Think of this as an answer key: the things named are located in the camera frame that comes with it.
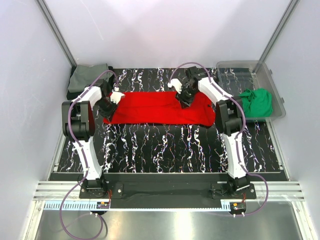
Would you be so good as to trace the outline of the red t shirt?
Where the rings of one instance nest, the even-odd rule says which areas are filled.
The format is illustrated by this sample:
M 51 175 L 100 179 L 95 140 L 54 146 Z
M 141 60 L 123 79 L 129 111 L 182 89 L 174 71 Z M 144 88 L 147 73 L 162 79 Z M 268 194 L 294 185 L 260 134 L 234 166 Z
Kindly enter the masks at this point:
M 195 124 L 210 127 L 216 114 L 212 102 L 203 93 L 197 93 L 190 107 L 182 108 L 173 91 L 126 92 L 112 121 L 105 124 Z

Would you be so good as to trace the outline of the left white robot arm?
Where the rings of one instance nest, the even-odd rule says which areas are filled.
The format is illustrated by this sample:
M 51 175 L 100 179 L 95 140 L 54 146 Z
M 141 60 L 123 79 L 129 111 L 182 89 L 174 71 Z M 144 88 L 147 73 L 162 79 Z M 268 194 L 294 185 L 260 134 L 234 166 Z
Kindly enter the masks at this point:
M 86 85 L 75 99 L 61 105 L 62 132 L 72 142 L 82 165 L 83 179 L 78 184 L 83 197 L 104 198 L 109 193 L 94 147 L 93 107 L 97 106 L 99 114 L 111 121 L 118 107 L 112 96 L 110 84 L 99 79 L 92 86 Z

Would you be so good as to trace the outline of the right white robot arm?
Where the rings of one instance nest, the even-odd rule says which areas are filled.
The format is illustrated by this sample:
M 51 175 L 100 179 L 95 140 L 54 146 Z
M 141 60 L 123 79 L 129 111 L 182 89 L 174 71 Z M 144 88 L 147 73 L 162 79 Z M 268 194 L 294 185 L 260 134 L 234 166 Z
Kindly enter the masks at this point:
M 242 149 L 242 133 L 246 126 L 242 99 L 223 90 L 211 78 L 207 69 L 199 72 L 199 68 L 193 66 L 186 68 L 185 74 L 186 83 L 171 75 L 167 84 L 169 88 L 175 89 L 175 98 L 181 107 L 189 108 L 198 93 L 204 94 L 215 106 L 215 127 L 224 140 L 228 160 L 228 181 L 222 191 L 217 193 L 244 199 L 250 187 L 250 179 Z

